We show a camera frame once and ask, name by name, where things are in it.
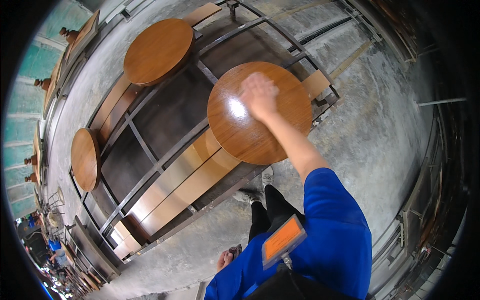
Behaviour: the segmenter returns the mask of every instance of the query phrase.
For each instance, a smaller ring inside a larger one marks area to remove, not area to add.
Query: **forearm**
[[[327,161],[310,141],[290,125],[278,113],[271,114],[262,122],[283,147],[293,167],[305,183],[308,174],[318,168],[329,168]]]

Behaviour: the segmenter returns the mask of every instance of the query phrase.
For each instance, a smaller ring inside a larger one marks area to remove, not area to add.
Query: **shoe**
[[[252,204],[255,201],[260,201],[257,199],[254,193],[252,192],[245,192],[238,190],[233,193],[232,195],[233,199],[240,201],[240,202],[248,202],[249,204]]]
[[[262,187],[265,190],[265,186],[267,184],[272,184],[273,185],[273,169],[272,166],[268,166],[265,170],[262,172]]]

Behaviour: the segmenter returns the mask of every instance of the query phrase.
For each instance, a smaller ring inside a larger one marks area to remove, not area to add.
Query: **factory floor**
[[[152,2],[128,22],[121,22],[86,63],[67,97],[48,154],[46,194],[53,193],[57,186],[62,188],[65,206],[60,211],[65,213],[65,224],[71,225],[75,215],[86,220],[68,176],[73,136],[87,124],[121,74],[128,46],[149,25],[166,18],[181,18],[204,2],[207,1]],[[250,2],[296,39],[348,17],[335,3],[326,0]],[[244,10],[237,10],[237,17],[253,19]],[[226,8],[196,29],[202,32],[212,22],[225,19],[228,19]],[[279,35],[271,34],[267,25],[259,29],[279,47],[290,46]],[[305,47],[331,73],[368,41],[363,29],[350,20]],[[336,77],[334,86],[343,103],[309,135],[309,140],[362,208],[373,244],[406,199],[425,155],[432,111],[428,107],[418,110],[415,102],[433,100],[432,83],[425,75],[429,70],[427,58],[421,57],[405,72],[385,42],[370,45]],[[303,187],[290,161],[273,164],[273,169],[274,186],[303,212]],[[254,179],[248,187],[260,189],[260,179]],[[220,252],[238,243],[247,245],[250,225],[249,205],[228,198],[173,237],[121,265],[122,274],[117,279],[88,297],[112,300],[144,295],[141,299],[163,299],[157,293],[188,291],[215,274]]]

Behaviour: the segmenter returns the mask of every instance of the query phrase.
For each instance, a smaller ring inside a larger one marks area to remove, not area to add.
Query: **id badge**
[[[283,259],[289,262],[288,256],[307,237],[307,232],[301,225],[296,214],[293,214],[279,229],[277,229],[262,245],[262,264],[264,270]]]

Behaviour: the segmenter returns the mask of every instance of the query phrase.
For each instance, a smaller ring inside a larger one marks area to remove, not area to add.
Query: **teal wall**
[[[33,154],[33,136],[43,113],[45,91],[34,86],[33,81],[50,77],[67,46],[59,35],[60,29],[79,30],[91,15],[77,1],[61,1],[40,27],[20,65],[7,108],[2,151],[7,194],[15,218],[36,209],[34,184],[24,180],[33,172],[32,166],[25,166],[24,159]]]

